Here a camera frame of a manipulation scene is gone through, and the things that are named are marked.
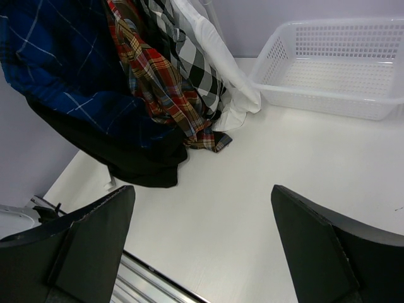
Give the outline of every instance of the tabletop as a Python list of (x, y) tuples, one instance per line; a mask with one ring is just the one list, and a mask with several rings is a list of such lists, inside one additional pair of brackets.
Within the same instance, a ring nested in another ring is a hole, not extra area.
[[(237, 62), (248, 73), (254, 59)], [(404, 234), (404, 117), (367, 121), (263, 100), (228, 134), (233, 142), (218, 154), (189, 150), (178, 186), (135, 186), (125, 250), (190, 291), (217, 303), (297, 302), (274, 184)], [(107, 194), (104, 184), (105, 167), (79, 152), (45, 199), (73, 211)]]

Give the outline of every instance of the gray wall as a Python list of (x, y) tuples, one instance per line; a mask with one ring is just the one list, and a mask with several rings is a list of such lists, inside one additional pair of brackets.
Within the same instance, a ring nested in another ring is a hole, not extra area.
[(25, 206), (52, 186), (77, 149), (29, 108), (0, 71), (0, 204)]
[(402, 16), (404, 0), (213, 0), (226, 44), (236, 57), (256, 57), (288, 21)]

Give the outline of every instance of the white plastic basket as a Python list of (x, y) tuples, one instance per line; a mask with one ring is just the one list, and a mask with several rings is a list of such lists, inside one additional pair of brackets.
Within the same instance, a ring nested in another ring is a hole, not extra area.
[(250, 77), (274, 105), (381, 120), (403, 109), (403, 39), (404, 19), (287, 23)]

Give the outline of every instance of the white fabric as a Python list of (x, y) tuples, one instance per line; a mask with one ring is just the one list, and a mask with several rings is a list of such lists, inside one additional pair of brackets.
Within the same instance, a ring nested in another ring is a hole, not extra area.
[(253, 88), (251, 80), (239, 69), (213, 24), (199, 14), (189, 1), (193, 0), (171, 0), (176, 21), (220, 73), (231, 98), (230, 101), (223, 98), (223, 102), (228, 104), (213, 129), (228, 131), (239, 128), (247, 112), (256, 113), (261, 109), (261, 96)]

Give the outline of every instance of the checkered pattern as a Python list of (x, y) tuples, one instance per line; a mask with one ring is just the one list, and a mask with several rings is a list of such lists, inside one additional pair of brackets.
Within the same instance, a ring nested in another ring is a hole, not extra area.
[(138, 27), (144, 26), (134, 4), (126, 0), (107, 0), (107, 4), (110, 32), (124, 70), (129, 73), (132, 93), (145, 98), (154, 120), (177, 124), (187, 136), (185, 144), (191, 148), (218, 152), (230, 143), (230, 137), (214, 133), (212, 122), (202, 118), (208, 109), (194, 88), (141, 39)]
[(136, 146), (172, 131), (131, 95), (100, 1), (0, 4), (0, 61), (14, 89)]
[(209, 65), (188, 36), (175, 25), (169, 0), (140, 0), (140, 3), (145, 13), (158, 25), (162, 33), (170, 38), (171, 43), (174, 43), (175, 54), (171, 52), (170, 62), (195, 87), (202, 101), (210, 109), (208, 116), (213, 116), (225, 89), (220, 75)]

